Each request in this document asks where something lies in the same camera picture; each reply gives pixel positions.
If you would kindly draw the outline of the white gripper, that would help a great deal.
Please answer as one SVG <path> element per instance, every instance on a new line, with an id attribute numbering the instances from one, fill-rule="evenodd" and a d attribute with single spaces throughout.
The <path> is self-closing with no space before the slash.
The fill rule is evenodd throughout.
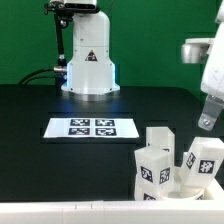
<path id="1" fill-rule="evenodd" d="M 201 90 L 210 94 L 198 120 L 198 126 L 206 131 L 213 129 L 224 110 L 224 9 L 218 12 L 217 20 L 220 24 L 201 81 Z"/>

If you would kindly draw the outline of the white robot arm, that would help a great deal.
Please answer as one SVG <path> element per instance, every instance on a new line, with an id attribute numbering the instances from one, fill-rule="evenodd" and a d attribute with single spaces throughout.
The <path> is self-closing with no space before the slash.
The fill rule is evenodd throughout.
<path id="1" fill-rule="evenodd" d="M 71 14 L 74 24 L 73 57 L 66 67 L 64 93 L 96 100 L 119 91 L 109 58 L 110 21 L 97 7 L 97 0 L 63 0 L 63 9 Z M 205 65 L 201 90 L 207 98 L 198 126 L 207 131 L 224 112 L 224 0 L 216 22 L 219 27 L 215 37 L 187 39 L 181 49 L 183 63 Z"/>

